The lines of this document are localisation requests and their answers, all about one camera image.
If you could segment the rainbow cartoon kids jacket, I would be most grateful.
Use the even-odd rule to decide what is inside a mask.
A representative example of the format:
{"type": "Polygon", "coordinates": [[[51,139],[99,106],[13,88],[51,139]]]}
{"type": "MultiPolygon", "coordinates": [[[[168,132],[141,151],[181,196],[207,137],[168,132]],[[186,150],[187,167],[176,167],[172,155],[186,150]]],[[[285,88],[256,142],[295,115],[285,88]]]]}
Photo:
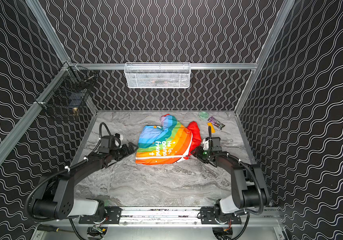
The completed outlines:
{"type": "Polygon", "coordinates": [[[160,126],[145,126],[138,139],[135,163],[141,165],[165,165],[187,160],[201,144],[198,123],[184,126],[176,117],[167,114],[160,117],[160,126]]]}

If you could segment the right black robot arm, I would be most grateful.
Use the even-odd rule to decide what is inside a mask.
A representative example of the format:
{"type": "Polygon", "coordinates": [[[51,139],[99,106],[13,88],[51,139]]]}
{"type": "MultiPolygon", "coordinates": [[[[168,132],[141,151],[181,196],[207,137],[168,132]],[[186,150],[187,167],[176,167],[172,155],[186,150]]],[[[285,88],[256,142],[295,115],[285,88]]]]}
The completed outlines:
{"type": "Polygon", "coordinates": [[[270,197],[261,167],[243,162],[228,152],[211,152],[203,147],[193,156],[205,164],[225,170],[231,177],[231,194],[218,200],[221,214],[261,215],[270,197]]]}

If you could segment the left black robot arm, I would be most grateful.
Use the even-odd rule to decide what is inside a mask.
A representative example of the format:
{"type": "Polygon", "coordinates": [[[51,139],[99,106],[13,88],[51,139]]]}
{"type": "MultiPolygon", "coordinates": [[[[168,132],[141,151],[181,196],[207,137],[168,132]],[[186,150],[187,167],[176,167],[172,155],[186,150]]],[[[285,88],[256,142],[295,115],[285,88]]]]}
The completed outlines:
{"type": "Polygon", "coordinates": [[[91,174],[107,169],[134,154],[138,146],[132,142],[123,143],[120,134],[113,135],[107,131],[107,134],[103,135],[103,129],[108,130],[106,123],[99,125],[98,142],[81,162],[40,178],[25,200],[24,210],[29,219],[49,222],[82,216],[94,216],[97,220],[106,218],[102,201],[77,199],[74,196],[74,188],[91,174]]]}

